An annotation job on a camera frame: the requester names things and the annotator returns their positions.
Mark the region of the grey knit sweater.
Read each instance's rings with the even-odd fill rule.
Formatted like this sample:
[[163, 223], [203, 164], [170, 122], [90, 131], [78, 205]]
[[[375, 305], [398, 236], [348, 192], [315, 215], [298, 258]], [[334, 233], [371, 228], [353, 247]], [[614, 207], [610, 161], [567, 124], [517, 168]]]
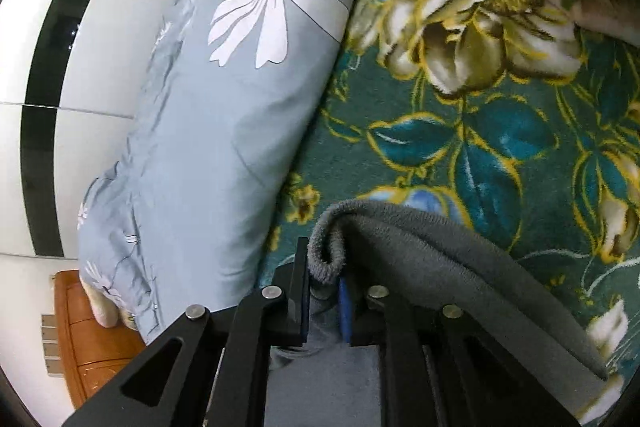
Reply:
[[482, 236], [448, 218], [379, 200], [329, 207], [308, 246], [308, 343], [271, 353], [269, 426], [376, 426], [378, 354], [338, 335], [338, 280], [382, 285], [426, 309], [471, 315], [567, 410], [577, 412], [608, 379], [593, 341], [541, 283]]

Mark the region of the orange wooden headboard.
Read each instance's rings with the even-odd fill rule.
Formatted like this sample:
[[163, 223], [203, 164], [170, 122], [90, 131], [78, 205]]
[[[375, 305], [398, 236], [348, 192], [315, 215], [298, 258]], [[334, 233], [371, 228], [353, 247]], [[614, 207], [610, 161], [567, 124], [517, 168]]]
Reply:
[[54, 316], [63, 375], [79, 409], [145, 347], [138, 332], [122, 323], [106, 329], [93, 316], [77, 270], [54, 277]]

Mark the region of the light blue floral duvet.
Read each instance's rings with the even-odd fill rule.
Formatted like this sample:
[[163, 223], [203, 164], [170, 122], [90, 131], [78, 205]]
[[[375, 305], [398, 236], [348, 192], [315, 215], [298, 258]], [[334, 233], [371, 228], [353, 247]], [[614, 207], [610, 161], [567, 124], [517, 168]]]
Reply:
[[96, 321], [152, 340], [255, 285], [278, 193], [354, 0], [175, 0], [116, 164], [78, 212]]

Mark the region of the green floral blanket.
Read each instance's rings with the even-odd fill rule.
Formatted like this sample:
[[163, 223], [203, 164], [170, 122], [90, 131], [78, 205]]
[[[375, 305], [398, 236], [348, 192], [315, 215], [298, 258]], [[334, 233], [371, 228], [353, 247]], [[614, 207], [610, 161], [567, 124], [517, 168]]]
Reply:
[[639, 46], [548, 0], [356, 0], [260, 280], [350, 198], [457, 221], [558, 298], [608, 372], [582, 425], [638, 388]]

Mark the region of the white black wardrobe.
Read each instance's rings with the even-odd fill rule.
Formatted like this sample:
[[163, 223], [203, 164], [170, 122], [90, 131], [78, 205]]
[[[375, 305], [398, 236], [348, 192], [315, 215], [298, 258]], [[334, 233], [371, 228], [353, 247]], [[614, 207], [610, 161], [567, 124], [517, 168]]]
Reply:
[[79, 207], [119, 158], [172, 0], [1, 0], [1, 249], [77, 254]]

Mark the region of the white wall socket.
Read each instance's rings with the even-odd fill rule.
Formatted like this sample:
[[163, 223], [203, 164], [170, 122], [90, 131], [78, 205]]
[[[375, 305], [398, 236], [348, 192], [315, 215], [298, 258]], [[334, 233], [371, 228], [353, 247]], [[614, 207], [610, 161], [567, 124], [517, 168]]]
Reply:
[[42, 314], [40, 322], [43, 360], [47, 374], [51, 377], [63, 376], [63, 364], [58, 347], [58, 330], [56, 329], [55, 316]]

